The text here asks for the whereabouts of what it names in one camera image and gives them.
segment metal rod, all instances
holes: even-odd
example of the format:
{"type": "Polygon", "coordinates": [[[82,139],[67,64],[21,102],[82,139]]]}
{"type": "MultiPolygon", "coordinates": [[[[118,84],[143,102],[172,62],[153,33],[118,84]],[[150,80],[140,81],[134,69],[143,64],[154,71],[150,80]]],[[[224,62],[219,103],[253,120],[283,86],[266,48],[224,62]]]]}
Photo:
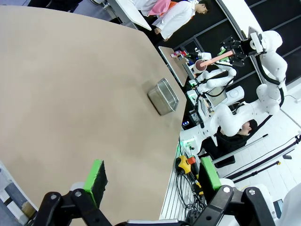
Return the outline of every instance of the metal rod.
{"type": "Polygon", "coordinates": [[[214,25],[212,25],[212,26],[210,26],[210,27],[208,27],[208,28],[202,30],[201,32],[195,34],[195,35],[193,36],[193,38],[196,38],[196,37],[200,36],[201,34],[204,34],[205,32],[207,32],[207,31],[211,30],[212,28],[214,28],[214,27],[216,27],[216,26],[218,26],[218,25],[224,23],[224,22],[227,21],[227,20],[228,20],[228,18],[225,18],[225,19],[223,19],[223,20],[221,20],[221,21],[215,23],[214,25]]]}
{"type": "Polygon", "coordinates": [[[263,164],[266,164],[266,163],[269,162],[269,161],[272,161],[272,160],[274,160],[274,159],[276,159],[276,158],[278,158],[278,157],[281,157],[282,155],[284,155],[284,154],[290,152],[290,151],[292,150],[292,148],[294,148],[294,147],[296,146],[296,144],[299,143],[299,141],[300,141],[300,138],[298,137],[298,138],[296,138],[296,141],[295,141],[295,142],[293,142],[293,143],[290,144],[289,146],[283,148],[283,149],[280,150],[279,152],[277,152],[277,153],[275,153],[275,154],[273,154],[273,155],[267,157],[266,159],[264,159],[264,160],[262,160],[262,161],[260,161],[260,162],[258,162],[258,163],[256,163],[256,164],[254,164],[253,166],[250,166],[250,167],[248,167],[248,168],[246,168],[246,169],[244,169],[244,170],[241,170],[241,171],[239,171],[239,172],[237,172],[237,173],[234,173],[234,174],[232,174],[232,175],[230,175],[230,176],[227,176],[226,178],[227,178],[227,179],[238,178],[238,177],[244,175],[244,174],[247,173],[247,172],[250,172],[250,171],[252,171],[252,170],[254,170],[254,169],[257,169],[259,166],[261,166],[261,165],[263,165],[263,164]]]}
{"type": "Polygon", "coordinates": [[[218,159],[213,160],[212,163],[213,163],[213,164],[214,164],[214,163],[218,163],[218,162],[220,162],[220,161],[222,161],[222,160],[224,160],[224,159],[227,159],[227,158],[233,156],[234,154],[236,154],[236,153],[238,153],[238,152],[241,152],[242,150],[248,148],[249,146],[254,145],[254,144],[256,144],[257,142],[263,140],[263,139],[266,138],[267,136],[268,136],[268,134],[263,135],[262,137],[260,137],[260,138],[258,138],[257,140],[255,140],[255,141],[249,143],[248,145],[246,145],[246,146],[244,146],[244,147],[241,147],[241,148],[239,148],[239,149],[237,149],[237,150],[235,150],[235,151],[233,151],[233,152],[231,152],[231,153],[229,153],[229,154],[226,154],[226,155],[224,155],[224,156],[221,157],[221,158],[218,158],[218,159]]]}
{"type": "Polygon", "coordinates": [[[290,120],[292,120],[300,129],[301,129],[301,126],[299,123],[297,123],[288,113],[286,113],[284,110],[280,109],[287,117],[290,118],[290,120]]]}
{"type": "Polygon", "coordinates": [[[261,0],[261,1],[257,2],[257,3],[254,3],[253,5],[250,5],[249,8],[253,8],[254,6],[257,6],[257,5],[259,5],[259,4],[261,4],[261,3],[265,2],[265,1],[267,1],[267,0],[261,0]]]}
{"type": "Polygon", "coordinates": [[[301,46],[298,46],[297,48],[294,48],[292,51],[289,51],[288,53],[284,54],[282,58],[287,57],[288,55],[292,54],[293,52],[296,52],[299,49],[301,49],[301,46]]]}
{"type": "Polygon", "coordinates": [[[205,52],[204,48],[201,46],[201,43],[199,43],[199,41],[197,40],[197,38],[194,38],[194,41],[197,43],[197,46],[201,49],[201,51],[205,52]]]}
{"type": "Polygon", "coordinates": [[[262,171],[267,170],[268,168],[271,168],[272,166],[278,165],[278,164],[280,164],[280,163],[281,163],[281,162],[279,162],[279,161],[274,162],[274,163],[268,165],[267,167],[264,167],[264,168],[262,168],[262,169],[260,169],[260,170],[258,170],[258,171],[253,172],[253,173],[250,173],[250,174],[248,174],[248,175],[246,175],[246,176],[244,176],[244,177],[242,177],[242,178],[240,178],[240,179],[234,180],[233,183],[238,183],[238,182],[240,182],[240,181],[242,181],[242,180],[248,179],[248,178],[250,178],[250,177],[254,177],[255,175],[261,173],[262,171]]]}

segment person with black hair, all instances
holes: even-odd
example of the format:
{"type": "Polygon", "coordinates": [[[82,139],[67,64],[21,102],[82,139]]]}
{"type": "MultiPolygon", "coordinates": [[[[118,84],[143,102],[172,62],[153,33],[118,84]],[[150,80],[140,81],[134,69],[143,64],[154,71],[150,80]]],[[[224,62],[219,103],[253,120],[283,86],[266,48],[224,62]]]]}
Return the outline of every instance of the person with black hair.
{"type": "Polygon", "coordinates": [[[148,37],[153,45],[161,40],[167,41],[175,31],[190,21],[195,13],[207,14],[210,9],[208,0],[180,1],[170,8],[165,14],[160,16],[153,24],[154,31],[148,37]]]}
{"type": "MultiPolygon", "coordinates": [[[[242,128],[232,137],[228,137],[224,134],[221,127],[218,128],[217,133],[215,134],[217,140],[217,146],[211,139],[211,137],[203,140],[201,145],[201,151],[204,149],[207,154],[210,155],[213,160],[223,157],[226,154],[229,154],[239,148],[242,148],[246,145],[246,138],[247,136],[256,131],[257,129],[257,122],[256,120],[252,119],[247,121],[242,125],[242,128]]],[[[217,168],[221,168],[225,165],[235,163],[234,156],[231,156],[225,160],[222,160],[215,164],[217,168]]]]}

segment wooden board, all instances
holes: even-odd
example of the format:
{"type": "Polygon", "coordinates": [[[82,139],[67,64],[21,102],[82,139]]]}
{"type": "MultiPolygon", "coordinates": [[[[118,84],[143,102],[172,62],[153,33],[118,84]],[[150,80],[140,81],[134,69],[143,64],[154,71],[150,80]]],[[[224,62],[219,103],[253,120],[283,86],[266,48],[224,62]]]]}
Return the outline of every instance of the wooden board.
{"type": "Polygon", "coordinates": [[[23,191],[39,206],[102,159],[109,221],[158,219],[186,98],[146,35],[13,6],[0,6],[0,28],[0,156],[23,191]],[[179,105],[160,116],[147,92],[163,77],[179,105]]]}

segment white lab coat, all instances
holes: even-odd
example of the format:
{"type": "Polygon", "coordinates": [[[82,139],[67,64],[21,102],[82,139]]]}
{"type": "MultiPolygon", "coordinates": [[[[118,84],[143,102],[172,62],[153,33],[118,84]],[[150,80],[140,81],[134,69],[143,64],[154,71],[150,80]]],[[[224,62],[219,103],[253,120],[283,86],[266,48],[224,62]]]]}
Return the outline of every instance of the white lab coat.
{"type": "Polygon", "coordinates": [[[151,9],[155,6],[158,0],[130,0],[137,10],[140,10],[142,15],[148,16],[151,9]]]}
{"type": "Polygon", "coordinates": [[[164,15],[160,16],[152,25],[160,28],[162,37],[167,39],[170,38],[176,30],[186,24],[195,13],[194,3],[180,1],[164,15]]]}

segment green block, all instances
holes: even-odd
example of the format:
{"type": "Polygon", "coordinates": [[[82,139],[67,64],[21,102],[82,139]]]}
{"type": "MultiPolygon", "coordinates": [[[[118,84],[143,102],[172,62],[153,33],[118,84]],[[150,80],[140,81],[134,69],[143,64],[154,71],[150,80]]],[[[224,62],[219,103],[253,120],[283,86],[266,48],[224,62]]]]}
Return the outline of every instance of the green block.
{"type": "Polygon", "coordinates": [[[225,57],[225,58],[221,59],[220,61],[226,61],[226,60],[229,60],[229,57],[225,57]]]}
{"type": "Polygon", "coordinates": [[[99,207],[103,198],[103,192],[107,183],[104,162],[99,159],[94,160],[83,189],[91,196],[97,207],[99,207]]]}
{"type": "Polygon", "coordinates": [[[224,52],[226,52],[226,49],[224,48],[219,54],[217,54],[218,56],[223,54],[224,52]]]}
{"type": "Polygon", "coordinates": [[[214,190],[218,190],[222,186],[222,184],[221,184],[220,179],[219,179],[219,177],[216,173],[214,165],[211,162],[210,157],[201,158],[201,163],[203,164],[203,166],[204,166],[204,168],[205,168],[205,170],[208,174],[208,177],[210,179],[212,188],[214,190]]]}

